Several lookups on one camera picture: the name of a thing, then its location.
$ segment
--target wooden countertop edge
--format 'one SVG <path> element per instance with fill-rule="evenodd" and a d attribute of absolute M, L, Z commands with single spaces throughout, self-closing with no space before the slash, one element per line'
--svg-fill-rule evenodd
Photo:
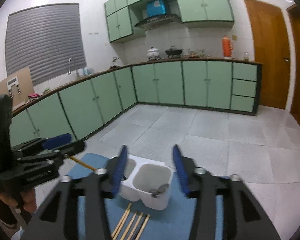
<path fill-rule="evenodd" d="M 79 84 L 81 82 L 87 81 L 89 79 L 101 76 L 103 74 L 107 74 L 107 73 L 111 73 L 113 71 L 119 70 L 119 69 L 124 69 L 127 67 L 133 67 L 133 66 L 139 66 L 139 65 L 147 65 L 147 64 L 153 64 L 153 63 L 161 63 L 161 62 L 175 62 L 175 61 L 198 61 L 198 60 L 202 60 L 202 61 L 226 61 L 226 62 L 237 62 L 237 63 L 245 63 L 245 64 L 251 64 L 251 65 L 262 65 L 262 63 L 259 62 L 254 62 L 254 61 L 244 61 L 244 60 L 240 60 L 240 59 L 224 59 L 224 58 L 174 58 L 174 59 L 162 59 L 162 60 L 153 60 L 153 61 L 146 61 L 146 62 L 140 62 L 140 63 L 136 63 L 136 64 L 130 64 L 130 65 L 125 65 L 125 66 L 121 66 L 121 67 L 117 67 L 117 68 L 109 68 L 107 70 L 92 74 L 90 76 L 87 77 L 83 77 L 80 79 L 77 79 L 75 81 L 69 82 L 63 86 L 57 87 L 51 91 L 49 91 L 46 94 L 41 95 L 38 99 L 35 99 L 21 107 L 19 107 L 18 109 L 14 110 L 12 112 L 13 116 L 16 116 L 17 114 L 21 113 L 22 111 L 26 110 L 27 108 L 29 108 L 30 106 L 33 106 L 34 104 L 40 102 L 41 100 L 55 94 L 58 93 L 60 91 L 62 91 L 63 89 L 66 89 L 68 87 L 74 86 L 76 84 Z"/>

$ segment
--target orange thermos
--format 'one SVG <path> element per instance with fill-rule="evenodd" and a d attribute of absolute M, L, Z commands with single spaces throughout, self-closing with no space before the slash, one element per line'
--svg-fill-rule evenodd
<path fill-rule="evenodd" d="M 231 40 L 227 35 L 223 36 L 222 39 L 222 49 L 223 49 L 223 57 L 232 57 L 231 51 L 233 50 Z"/>

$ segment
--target beige board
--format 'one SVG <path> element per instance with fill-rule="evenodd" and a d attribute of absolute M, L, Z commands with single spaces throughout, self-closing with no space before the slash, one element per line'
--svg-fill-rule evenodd
<path fill-rule="evenodd" d="M 30 69 L 28 67 L 25 67 L 23 69 L 20 69 L 19 71 L 11 74 L 4 80 L 0 81 L 0 95 L 6 94 L 9 95 L 7 82 L 11 81 L 15 77 L 18 78 L 19 82 L 19 89 L 20 93 L 18 94 L 18 89 L 16 85 L 11 86 L 11 91 L 13 93 L 13 105 L 12 107 L 15 108 L 16 106 L 21 106 L 22 104 L 25 104 L 28 102 L 28 95 L 31 95 L 34 93 L 32 79 L 30 75 Z"/>

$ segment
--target range hood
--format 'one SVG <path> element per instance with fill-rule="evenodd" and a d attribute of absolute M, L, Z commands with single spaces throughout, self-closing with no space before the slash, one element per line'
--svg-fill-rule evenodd
<path fill-rule="evenodd" d="M 150 30 L 155 27 L 167 24 L 167 23 L 172 23 L 172 22 L 178 22 L 181 23 L 181 19 L 178 15 L 176 14 L 160 14 L 160 15 L 155 15 L 152 17 L 148 17 L 141 22 L 138 22 L 135 27 L 139 27 L 145 30 Z"/>

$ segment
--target white pot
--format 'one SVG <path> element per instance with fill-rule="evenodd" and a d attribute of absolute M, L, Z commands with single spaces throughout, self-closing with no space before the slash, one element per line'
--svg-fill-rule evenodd
<path fill-rule="evenodd" d="M 159 50 L 154 49 L 154 47 L 151 47 L 151 49 L 148 50 L 147 56 L 148 56 L 148 58 L 159 57 Z"/>

